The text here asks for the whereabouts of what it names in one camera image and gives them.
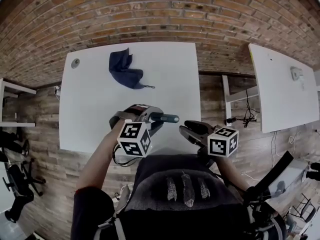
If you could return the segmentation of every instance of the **forearm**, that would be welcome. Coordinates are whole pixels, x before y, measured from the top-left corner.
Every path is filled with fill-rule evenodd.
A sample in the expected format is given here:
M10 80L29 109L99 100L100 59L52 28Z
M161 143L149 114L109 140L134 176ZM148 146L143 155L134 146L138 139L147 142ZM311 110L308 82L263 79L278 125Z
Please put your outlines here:
M216 165L221 173L221 176L226 178L232 184L236 185L238 188L246 191L250 186L249 184L241 177L240 172L237 170L232 161L224 157L215 158Z
M120 120L96 148L80 174L77 190L85 187L102 188L123 123L124 121Z

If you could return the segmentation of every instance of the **dark blue fabric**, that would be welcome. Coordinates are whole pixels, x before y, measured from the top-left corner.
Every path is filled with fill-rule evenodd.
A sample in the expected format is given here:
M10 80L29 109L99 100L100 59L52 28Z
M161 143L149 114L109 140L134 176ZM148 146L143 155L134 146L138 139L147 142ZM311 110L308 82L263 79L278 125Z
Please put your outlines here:
M129 48L126 50L111 52L109 58L109 72L121 85L131 89L142 89L139 83L144 76L141 69L129 69L132 62L132 55L129 55Z

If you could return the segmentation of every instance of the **brick wall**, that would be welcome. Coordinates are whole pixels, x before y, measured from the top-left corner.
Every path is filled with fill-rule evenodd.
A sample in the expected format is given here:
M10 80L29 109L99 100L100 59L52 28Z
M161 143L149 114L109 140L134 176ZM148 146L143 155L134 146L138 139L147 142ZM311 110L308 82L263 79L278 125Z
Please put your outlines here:
M317 0L2 0L0 76L62 79L66 54L129 42L193 42L201 71L253 75L248 43L320 69Z

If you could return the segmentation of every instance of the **office chair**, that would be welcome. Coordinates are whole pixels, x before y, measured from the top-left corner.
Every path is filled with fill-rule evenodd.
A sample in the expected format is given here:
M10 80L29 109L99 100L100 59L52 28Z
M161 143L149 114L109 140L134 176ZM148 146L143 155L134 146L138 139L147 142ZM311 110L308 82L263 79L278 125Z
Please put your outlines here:
M32 163L34 161L35 160L33 158L30 160L28 171L25 167L25 165L28 164L26 161L23 161L21 163L21 169L17 164L12 165L7 170L9 183L7 183L4 178L2 178L8 191L10 191L10 188L12 188L13 190L16 190L16 192L19 193L19 195L15 195L16 197L13 202L12 208L4 213L7 220L11 222L16 223L21 215L23 207L34 200L34 193L29 188L29 185L32 186L32 188L38 194L39 197L43 195L42 192L39 192L37 190L35 183L43 185L46 183L46 180L36 180L32 178Z
M294 206L292 206L292 208L296 210L296 214L292 214L292 213L291 213L291 215L293 215L293 216L295 216L295 217L298 217L298 218L301 218L301 219L304 220L304 222L308 223L308 222L310 222L310 221L314 218L314 216L316 215L317 209L316 209L316 208L314 207L314 205L311 203L311 199L308 199L304 194L302 194L302 195L303 195L303 199L302 199L302 201L300 202L300 204L297 206L297 208L295 208ZM309 208L309 206L312 207L312 211L311 211L311 212L307 211L308 208ZM303 215L304 215L306 212L309 213L309 215L308 215L307 218L304 218Z

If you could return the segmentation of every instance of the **white cube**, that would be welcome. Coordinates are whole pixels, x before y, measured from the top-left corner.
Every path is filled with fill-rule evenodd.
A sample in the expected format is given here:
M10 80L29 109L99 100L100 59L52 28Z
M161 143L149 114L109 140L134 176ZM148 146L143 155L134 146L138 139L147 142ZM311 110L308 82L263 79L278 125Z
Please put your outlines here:
M145 122L125 120L117 141L130 157L146 157L151 149L151 138Z
M238 140L239 131L224 126L208 136L208 155L227 158L237 150Z

